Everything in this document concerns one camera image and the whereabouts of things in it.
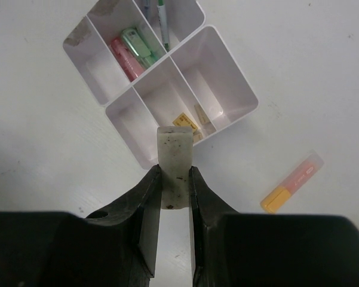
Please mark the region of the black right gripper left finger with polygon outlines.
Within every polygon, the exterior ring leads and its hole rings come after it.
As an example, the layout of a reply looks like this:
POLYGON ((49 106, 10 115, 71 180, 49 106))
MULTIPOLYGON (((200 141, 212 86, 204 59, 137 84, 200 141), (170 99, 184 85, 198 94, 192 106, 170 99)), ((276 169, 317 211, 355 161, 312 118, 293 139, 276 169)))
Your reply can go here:
POLYGON ((155 273, 162 174, 85 218, 0 212, 0 286, 148 286, 155 273))

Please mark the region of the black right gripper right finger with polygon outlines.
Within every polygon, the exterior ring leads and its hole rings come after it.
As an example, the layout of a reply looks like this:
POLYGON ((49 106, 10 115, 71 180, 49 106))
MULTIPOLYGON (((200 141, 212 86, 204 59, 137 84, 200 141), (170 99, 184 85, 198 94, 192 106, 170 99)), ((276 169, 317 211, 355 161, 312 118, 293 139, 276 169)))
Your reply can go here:
POLYGON ((359 286, 359 231, 345 217, 239 213, 189 170, 194 286, 359 286))

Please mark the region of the green gel pen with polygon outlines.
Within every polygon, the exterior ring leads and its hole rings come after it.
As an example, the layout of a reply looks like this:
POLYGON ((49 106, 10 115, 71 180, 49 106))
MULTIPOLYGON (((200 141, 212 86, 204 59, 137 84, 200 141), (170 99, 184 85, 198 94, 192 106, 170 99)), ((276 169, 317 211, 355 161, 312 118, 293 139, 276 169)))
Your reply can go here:
POLYGON ((157 4, 159 25, 161 29, 162 43, 166 51, 170 51, 170 36, 168 31, 167 12, 163 0, 158 0, 157 4))

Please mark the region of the grey eraser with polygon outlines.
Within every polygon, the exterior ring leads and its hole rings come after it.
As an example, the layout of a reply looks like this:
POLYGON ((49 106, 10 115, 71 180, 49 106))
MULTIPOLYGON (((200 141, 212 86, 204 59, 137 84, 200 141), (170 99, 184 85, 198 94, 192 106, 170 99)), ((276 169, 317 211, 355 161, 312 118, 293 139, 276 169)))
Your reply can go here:
POLYGON ((189 206, 189 170, 192 167, 193 132, 190 127, 157 129, 158 164, 162 172, 161 208, 189 206))

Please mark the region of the blue gel pen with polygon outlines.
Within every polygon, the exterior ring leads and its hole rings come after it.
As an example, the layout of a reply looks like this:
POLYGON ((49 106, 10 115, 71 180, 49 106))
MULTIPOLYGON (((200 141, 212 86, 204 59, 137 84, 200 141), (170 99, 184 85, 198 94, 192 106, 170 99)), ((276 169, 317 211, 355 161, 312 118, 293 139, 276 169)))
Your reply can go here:
POLYGON ((151 16, 151 1, 150 0, 142 0, 142 8, 143 14, 147 21, 150 21, 151 16))

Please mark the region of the orange pink highlighter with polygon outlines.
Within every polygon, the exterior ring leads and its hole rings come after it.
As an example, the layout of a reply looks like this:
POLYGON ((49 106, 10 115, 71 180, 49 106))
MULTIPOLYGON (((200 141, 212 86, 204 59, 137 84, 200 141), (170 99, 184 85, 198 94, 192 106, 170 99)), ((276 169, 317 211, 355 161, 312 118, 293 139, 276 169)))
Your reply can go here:
POLYGON ((260 202, 261 208, 267 213, 277 213, 321 169, 323 164, 323 159, 316 152, 310 153, 260 202))

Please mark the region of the green translucent correction tape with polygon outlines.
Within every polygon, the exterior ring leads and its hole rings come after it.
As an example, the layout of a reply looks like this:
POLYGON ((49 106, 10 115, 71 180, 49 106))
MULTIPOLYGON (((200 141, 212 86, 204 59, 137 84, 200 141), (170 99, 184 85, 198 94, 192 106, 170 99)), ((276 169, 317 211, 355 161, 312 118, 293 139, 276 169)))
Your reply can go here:
POLYGON ((145 69, 150 68, 156 62, 153 52, 139 35, 136 28, 124 29, 121 32, 121 39, 145 69))

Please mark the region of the pink translucent correction tape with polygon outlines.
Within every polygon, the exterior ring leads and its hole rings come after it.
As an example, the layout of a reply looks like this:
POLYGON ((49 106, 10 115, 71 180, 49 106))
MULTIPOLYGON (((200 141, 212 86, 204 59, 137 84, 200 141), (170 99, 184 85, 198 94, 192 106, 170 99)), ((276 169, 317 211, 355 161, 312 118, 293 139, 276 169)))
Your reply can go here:
POLYGON ((122 70, 131 82, 144 73, 145 69, 132 55, 121 38, 117 37, 111 42, 111 49, 120 67, 122 67, 122 70))

